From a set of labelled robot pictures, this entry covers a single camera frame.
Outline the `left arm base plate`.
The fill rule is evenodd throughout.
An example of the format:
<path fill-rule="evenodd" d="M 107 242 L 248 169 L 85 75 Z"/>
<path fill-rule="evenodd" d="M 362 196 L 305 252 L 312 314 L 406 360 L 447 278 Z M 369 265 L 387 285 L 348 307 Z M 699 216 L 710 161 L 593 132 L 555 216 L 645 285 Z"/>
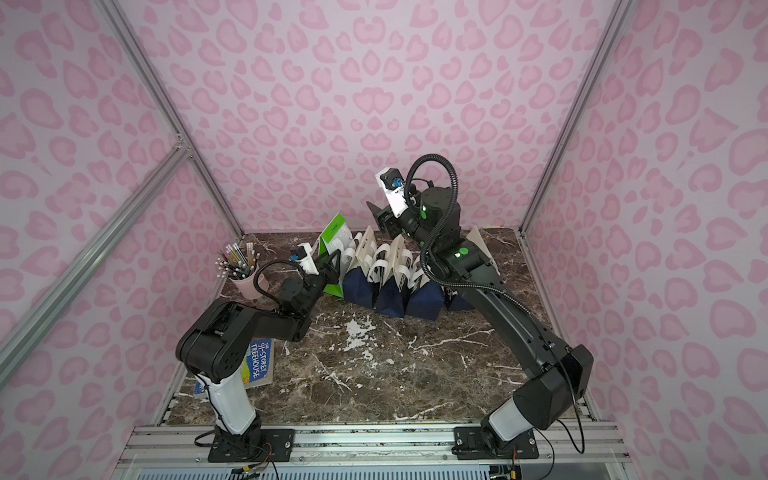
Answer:
<path fill-rule="evenodd" d="M 208 453 L 209 463 L 260 463 L 264 460 L 288 462 L 295 441 L 294 429 L 255 428 L 242 435 L 219 427 Z"/>

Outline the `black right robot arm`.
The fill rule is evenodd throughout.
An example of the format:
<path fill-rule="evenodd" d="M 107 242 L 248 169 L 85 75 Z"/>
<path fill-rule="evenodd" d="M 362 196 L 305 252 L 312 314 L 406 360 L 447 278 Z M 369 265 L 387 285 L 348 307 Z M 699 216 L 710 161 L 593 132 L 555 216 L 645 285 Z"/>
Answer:
<path fill-rule="evenodd" d="M 583 345 L 570 346 L 507 290 L 490 254 L 460 227 L 459 184 L 454 166 L 439 154 L 419 157 L 406 175 L 386 168 L 376 175 L 387 206 L 369 206 L 390 237 L 419 244 L 427 278 L 468 301 L 501 335 L 526 382 L 481 422 L 486 451 L 501 456 L 514 441 L 546 430 L 583 397 L 594 364 Z"/>

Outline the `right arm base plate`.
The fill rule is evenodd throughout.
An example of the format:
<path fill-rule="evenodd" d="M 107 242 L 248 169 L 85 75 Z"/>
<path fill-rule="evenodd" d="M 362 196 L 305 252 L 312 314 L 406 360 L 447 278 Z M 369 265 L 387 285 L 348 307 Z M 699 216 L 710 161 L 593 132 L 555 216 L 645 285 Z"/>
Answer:
<path fill-rule="evenodd" d="M 488 427 L 455 427 L 453 455 L 459 460 L 533 460 L 539 450 L 533 430 L 527 430 L 513 440 L 500 440 Z"/>

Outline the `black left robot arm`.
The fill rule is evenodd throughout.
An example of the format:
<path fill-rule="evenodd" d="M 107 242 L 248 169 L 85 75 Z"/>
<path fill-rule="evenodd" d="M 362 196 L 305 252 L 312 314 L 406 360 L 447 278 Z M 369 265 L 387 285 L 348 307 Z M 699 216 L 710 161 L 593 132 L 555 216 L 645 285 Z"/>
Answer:
<path fill-rule="evenodd" d="M 338 251 L 317 258 L 314 273 L 308 273 L 294 260 L 277 259 L 265 263 L 257 278 L 275 265 L 298 272 L 285 280 L 275 295 L 255 284 L 262 296 L 275 302 L 273 309 L 217 299 L 187 330 L 176 346 L 176 358 L 203 382 L 217 417 L 218 428 L 243 437 L 260 427 L 260 419 L 250 403 L 240 375 L 241 364 L 254 337 L 298 342 L 311 325 L 311 313 L 329 284 L 341 275 Z"/>

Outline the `green white takeout bag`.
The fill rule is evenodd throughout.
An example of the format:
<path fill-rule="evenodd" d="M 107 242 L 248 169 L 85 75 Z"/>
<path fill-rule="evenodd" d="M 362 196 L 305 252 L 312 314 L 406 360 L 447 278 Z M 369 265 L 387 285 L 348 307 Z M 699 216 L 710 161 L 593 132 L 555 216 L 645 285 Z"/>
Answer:
<path fill-rule="evenodd" d="M 325 227 L 319 236 L 319 253 L 335 252 L 340 253 L 340 277 L 336 284 L 330 284 L 325 287 L 325 292 L 342 298 L 342 282 L 344 276 L 349 270 L 352 258 L 357 249 L 357 240 L 347 224 L 346 218 L 342 213 L 338 213 Z"/>

